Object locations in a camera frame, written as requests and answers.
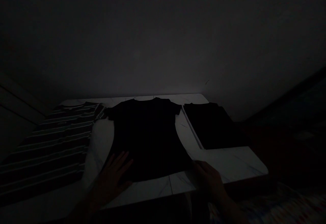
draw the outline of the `hand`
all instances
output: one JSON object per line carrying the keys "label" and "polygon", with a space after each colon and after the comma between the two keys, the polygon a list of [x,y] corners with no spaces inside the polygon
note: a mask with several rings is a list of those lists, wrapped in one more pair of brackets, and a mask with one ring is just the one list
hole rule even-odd
{"label": "hand", "polygon": [[114,154],[110,157],[88,196],[91,202],[90,207],[93,211],[112,201],[132,184],[132,182],[125,182],[118,186],[122,174],[125,173],[133,162],[133,160],[130,160],[122,167],[128,154],[129,152],[122,152],[116,159],[114,159]]}
{"label": "hand", "polygon": [[210,164],[204,161],[195,161],[194,170],[210,201],[217,202],[227,196],[220,173]]}

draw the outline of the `person's left hand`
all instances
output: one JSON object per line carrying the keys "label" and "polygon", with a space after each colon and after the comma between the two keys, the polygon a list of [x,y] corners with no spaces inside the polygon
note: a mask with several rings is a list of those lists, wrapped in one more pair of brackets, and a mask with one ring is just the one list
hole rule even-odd
{"label": "person's left hand", "polygon": [[94,211],[112,201],[132,184],[132,182],[125,182],[122,185],[118,185],[122,174],[125,173],[133,162],[133,160],[130,160],[122,167],[128,154],[129,152],[122,152],[116,159],[114,159],[113,154],[99,175],[94,187],[89,193],[91,207]]}

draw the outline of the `striped shirt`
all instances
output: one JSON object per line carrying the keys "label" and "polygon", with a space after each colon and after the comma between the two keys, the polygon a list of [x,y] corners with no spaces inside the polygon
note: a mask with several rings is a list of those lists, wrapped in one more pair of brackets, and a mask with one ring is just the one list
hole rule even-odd
{"label": "striped shirt", "polygon": [[0,163],[0,207],[82,178],[92,127],[105,118],[101,104],[57,106]]}

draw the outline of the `t-shirt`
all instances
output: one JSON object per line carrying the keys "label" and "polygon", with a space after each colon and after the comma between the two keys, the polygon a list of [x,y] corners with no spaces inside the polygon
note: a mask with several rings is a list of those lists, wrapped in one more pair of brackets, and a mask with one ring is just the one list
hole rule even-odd
{"label": "t-shirt", "polygon": [[215,103],[185,104],[187,117],[205,149],[248,146],[249,138]]}
{"label": "t-shirt", "polygon": [[139,182],[160,178],[191,167],[191,158],[179,140],[175,121],[181,105],[169,99],[121,102],[104,113],[114,121],[114,139],[109,153],[129,151],[125,162],[133,164],[123,180]]}
{"label": "t-shirt", "polygon": [[82,178],[92,127],[106,117],[100,104],[57,106],[0,163],[0,206],[63,187]]}

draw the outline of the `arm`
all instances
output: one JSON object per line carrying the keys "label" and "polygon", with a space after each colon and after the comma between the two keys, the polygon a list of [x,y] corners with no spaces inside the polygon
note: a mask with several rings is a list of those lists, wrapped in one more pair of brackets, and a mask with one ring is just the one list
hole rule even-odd
{"label": "arm", "polygon": [[227,195],[217,170],[203,161],[196,161],[194,169],[209,200],[216,205],[227,223],[249,223],[237,204]]}
{"label": "arm", "polygon": [[130,160],[122,166],[127,156],[128,152],[122,152],[116,159],[114,159],[114,154],[111,156],[92,190],[76,205],[74,210],[68,215],[65,223],[88,223],[96,211],[116,198],[132,184],[132,182],[126,182],[118,185],[122,174],[130,167],[133,161]]}

